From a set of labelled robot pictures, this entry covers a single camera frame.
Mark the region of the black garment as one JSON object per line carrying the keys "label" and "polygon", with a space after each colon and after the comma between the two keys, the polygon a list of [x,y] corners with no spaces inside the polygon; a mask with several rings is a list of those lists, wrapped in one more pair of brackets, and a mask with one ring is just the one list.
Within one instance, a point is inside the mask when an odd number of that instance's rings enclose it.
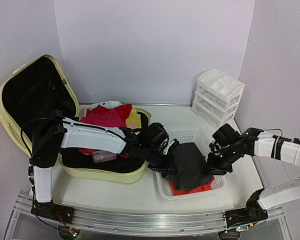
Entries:
{"label": "black garment", "polygon": [[195,143],[180,143],[172,157],[174,159],[170,168],[176,170],[176,174],[161,176],[173,183],[177,190],[192,190],[208,184],[213,179],[206,158]]}

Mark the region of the white perforated plastic basket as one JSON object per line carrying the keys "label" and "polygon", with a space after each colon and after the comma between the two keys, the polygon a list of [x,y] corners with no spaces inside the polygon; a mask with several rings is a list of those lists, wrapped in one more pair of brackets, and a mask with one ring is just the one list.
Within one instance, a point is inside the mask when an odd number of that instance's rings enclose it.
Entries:
{"label": "white perforated plastic basket", "polygon": [[[195,143],[200,152],[205,157],[208,157],[208,153],[210,152],[209,144],[211,143],[211,140],[202,128],[186,127],[173,129],[168,131],[168,135],[170,143],[172,143],[174,139],[178,140],[181,144]],[[161,197],[169,201],[205,197],[222,191],[227,185],[227,181],[224,176],[215,175],[212,181],[206,185],[189,191],[181,191],[174,189],[173,184],[162,178],[160,173],[157,172],[155,176],[159,194]]]}

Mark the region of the orange garment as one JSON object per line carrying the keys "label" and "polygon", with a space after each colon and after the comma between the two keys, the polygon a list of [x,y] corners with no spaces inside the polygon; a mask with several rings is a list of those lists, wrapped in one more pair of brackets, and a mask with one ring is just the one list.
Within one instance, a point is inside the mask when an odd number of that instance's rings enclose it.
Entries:
{"label": "orange garment", "polygon": [[215,177],[212,178],[212,180],[202,186],[199,186],[197,188],[191,189],[191,190],[177,190],[176,186],[172,182],[168,182],[173,196],[181,196],[181,195],[188,195],[188,194],[195,194],[195,193],[201,193],[212,190],[212,183],[215,181]]}

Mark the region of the pale green hard-shell suitcase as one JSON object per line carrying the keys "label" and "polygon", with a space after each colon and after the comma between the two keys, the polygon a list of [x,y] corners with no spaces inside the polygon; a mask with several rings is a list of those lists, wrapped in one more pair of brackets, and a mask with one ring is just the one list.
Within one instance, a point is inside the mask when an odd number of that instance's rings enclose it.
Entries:
{"label": "pale green hard-shell suitcase", "polygon": [[[38,123],[29,120],[46,118],[60,110],[64,117],[78,120],[79,101],[58,61],[43,55],[16,69],[0,86],[0,122],[14,143],[24,152],[32,147],[32,133]],[[123,184],[140,180],[147,162],[141,158],[118,156],[115,160],[94,163],[92,156],[77,148],[66,148],[57,162],[64,171],[77,178],[96,179]]]}

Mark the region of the magenta garment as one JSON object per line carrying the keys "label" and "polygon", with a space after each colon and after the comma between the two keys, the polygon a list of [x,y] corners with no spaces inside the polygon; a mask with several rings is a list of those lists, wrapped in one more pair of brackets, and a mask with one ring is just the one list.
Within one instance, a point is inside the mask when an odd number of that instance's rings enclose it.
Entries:
{"label": "magenta garment", "polygon": [[92,112],[81,119],[81,123],[107,127],[107,128],[119,128],[126,127],[126,119],[129,114],[120,113],[114,109],[106,111],[104,113]]}

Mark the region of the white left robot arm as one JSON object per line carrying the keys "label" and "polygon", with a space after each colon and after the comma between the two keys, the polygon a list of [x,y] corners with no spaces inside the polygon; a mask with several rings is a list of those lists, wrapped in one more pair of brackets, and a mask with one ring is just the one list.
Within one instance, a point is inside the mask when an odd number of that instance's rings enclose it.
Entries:
{"label": "white left robot arm", "polygon": [[32,132],[29,179],[33,211],[47,219],[70,208],[55,204],[52,171],[61,161],[77,178],[130,184],[139,180],[145,167],[174,176],[174,156],[167,149],[169,135],[158,122],[141,128],[101,126],[64,117],[59,110],[37,118]]}

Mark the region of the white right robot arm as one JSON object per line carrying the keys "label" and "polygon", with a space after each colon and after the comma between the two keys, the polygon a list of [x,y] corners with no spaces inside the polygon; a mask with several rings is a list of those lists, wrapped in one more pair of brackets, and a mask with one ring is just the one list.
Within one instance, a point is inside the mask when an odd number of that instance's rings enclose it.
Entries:
{"label": "white right robot arm", "polygon": [[252,222],[278,205],[300,199],[300,138],[289,138],[274,132],[276,129],[250,127],[239,133],[229,124],[221,126],[213,135],[208,155],[208,171],[225,175],[233,171],[233,164],[244,157],[262,160],[261,170],[265,188],[256,190],[242,209],[228,211],[230,218]]}

